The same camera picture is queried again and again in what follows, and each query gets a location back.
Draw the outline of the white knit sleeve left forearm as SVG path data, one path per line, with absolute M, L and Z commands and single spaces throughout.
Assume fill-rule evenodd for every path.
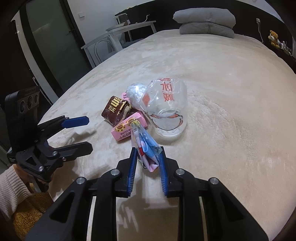
M 6 221 L 11 219 L 18 205 L 32 195 L 14 166 L 10 166 L 1 174 L 0 190 L 1 214 Z

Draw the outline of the person's left hand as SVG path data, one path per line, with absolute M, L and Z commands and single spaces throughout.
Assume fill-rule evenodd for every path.
M 27 185 L 28 183 L 32 183 L 31 176 L 24 171 L 19 165 L 13 164 L 13 168 L 16 174 L 21 178 L 21 180 Z

